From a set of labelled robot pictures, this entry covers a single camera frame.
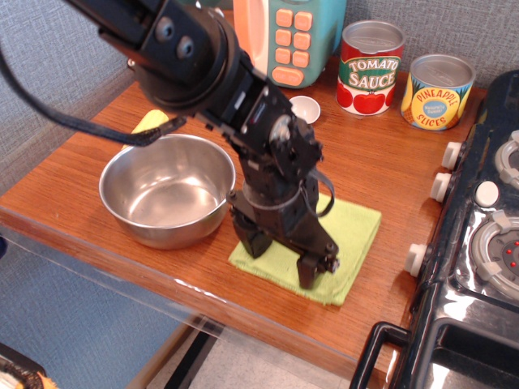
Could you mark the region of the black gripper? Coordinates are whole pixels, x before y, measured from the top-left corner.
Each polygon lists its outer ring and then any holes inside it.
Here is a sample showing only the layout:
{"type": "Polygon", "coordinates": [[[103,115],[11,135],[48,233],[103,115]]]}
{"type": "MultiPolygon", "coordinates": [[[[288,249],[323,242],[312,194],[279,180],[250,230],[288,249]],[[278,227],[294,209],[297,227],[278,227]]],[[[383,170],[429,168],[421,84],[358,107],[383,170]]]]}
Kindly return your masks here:
{"type": "Polygon", "coordinates": [[[322,173],[309,173],[295,182],[278,173],[247,174],[242,188],[230,191],[226,199],[234,231],[253,259],[273,241],[298,253],[302,289],[312,289],[321,272],[338,269],[338,244],[320,224],[335,200],[333,184],[322,173]]]}

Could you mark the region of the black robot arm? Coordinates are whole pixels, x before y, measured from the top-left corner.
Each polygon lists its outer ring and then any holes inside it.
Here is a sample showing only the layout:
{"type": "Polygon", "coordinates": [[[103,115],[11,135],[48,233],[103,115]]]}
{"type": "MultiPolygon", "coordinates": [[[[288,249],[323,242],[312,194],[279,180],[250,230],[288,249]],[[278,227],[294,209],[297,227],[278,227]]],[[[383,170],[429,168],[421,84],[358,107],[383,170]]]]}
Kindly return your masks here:
{"type": "Polygon", "coordinates": [[[283,92],[256,70],[214,10],[175,1],[76,1],[102,39],[135,62],[157,107],[218,130],[237,152],[244,182],[228,194],[247,252],[273,242],[298,254],[299,284],[338,268],[338,246],[320,224],[321,144],[283,92]]]}

